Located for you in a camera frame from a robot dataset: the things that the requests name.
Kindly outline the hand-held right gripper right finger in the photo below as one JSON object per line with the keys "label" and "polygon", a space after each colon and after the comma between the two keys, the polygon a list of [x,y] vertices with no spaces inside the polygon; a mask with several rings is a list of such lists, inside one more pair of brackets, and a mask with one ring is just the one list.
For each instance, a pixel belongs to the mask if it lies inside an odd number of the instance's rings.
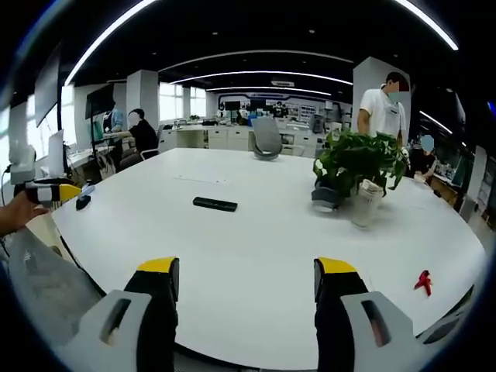
{"label": "hand-held right gripper right finger", "polygon": [[351,264],[314,260],[318,371],[407,371],[412,321]]}

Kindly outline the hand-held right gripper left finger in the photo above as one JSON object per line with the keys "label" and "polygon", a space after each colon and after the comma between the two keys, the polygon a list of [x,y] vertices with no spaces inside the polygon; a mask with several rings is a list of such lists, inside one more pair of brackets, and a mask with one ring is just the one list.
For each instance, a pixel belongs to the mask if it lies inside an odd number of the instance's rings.
{"label": "hand-held right gripper left finger", "polygon": [[90,308],[64,346],[67,369],[173,371],[179,267],[177,257],[142,263],[124,290]]}

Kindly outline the person's left hand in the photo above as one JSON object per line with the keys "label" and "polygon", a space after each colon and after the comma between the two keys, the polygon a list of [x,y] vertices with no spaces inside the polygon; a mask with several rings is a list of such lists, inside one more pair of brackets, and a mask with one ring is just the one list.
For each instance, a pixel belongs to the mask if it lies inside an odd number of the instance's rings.
{"label": "person's left hand", "polygon": [[15,233],[32,219],[45,215],[50,210],[37,205],[28,199],[27,193],[21,191],[7,205],[1,207],[0,235],[1,237]]}

